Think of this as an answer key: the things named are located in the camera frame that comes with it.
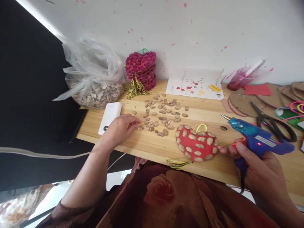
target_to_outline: brown floral shirt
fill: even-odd
[[[37,227],[278,227],[254,203],[208,178],[145,164],[92,208],[60,203]]]

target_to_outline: scissors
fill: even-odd
[[[278,138],[278,140],[284,139],[287,142],[291,142],[291,143],[297,141],[297,136],[296,136],[295,132],[292,130],[292,128],[288,124],[266,115],[253,101],[251,101],[251,103],[259,114],[259,116],[256,118],[256,125],[259,128],[262,128],[261,125],[263,123],[272,132],[272,134],[274,134]],[[277,124],[282,125],[288,131],[290,138],[287,138],[282,133],[282,131],[279,129]]]

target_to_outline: plastic cup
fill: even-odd
[[[250,75],[246,75],[249,69],[250,68],[248,67],[243,67],[239,69],[227,85],[227,88],[231,91],[236,91],[250,83],[252,80],[259,77],[258,70],[254,70]]]

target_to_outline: plastic bag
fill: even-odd
[[[70,90],[53,101],[73,97],[80,106],[105,108],[124,92],[123,63],[105,43],[81,37],[62,46],[66,60],[72,65],[63,69]]]

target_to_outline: blue glue gun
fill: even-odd
[[[232,126],[233,129],[244,135],[245,139],[242,141],[242,143],[246,145],[258,157],[261,157],[262,154],[266,151],[272,151],[273,153],[283,155],[290,153],[295,149],[295,146],[288,143],[286,140],[273,140],[271,138],[272,133],[259,128],[258,126],[255,126],[241,119],[236,119],[234,117],[231,118],[225,115],[222,116],[225,119],[229,120],[228,123]],[[243,157],[235,159],[234,163],[240,170],[246,171],[248,168],[246,160]]]

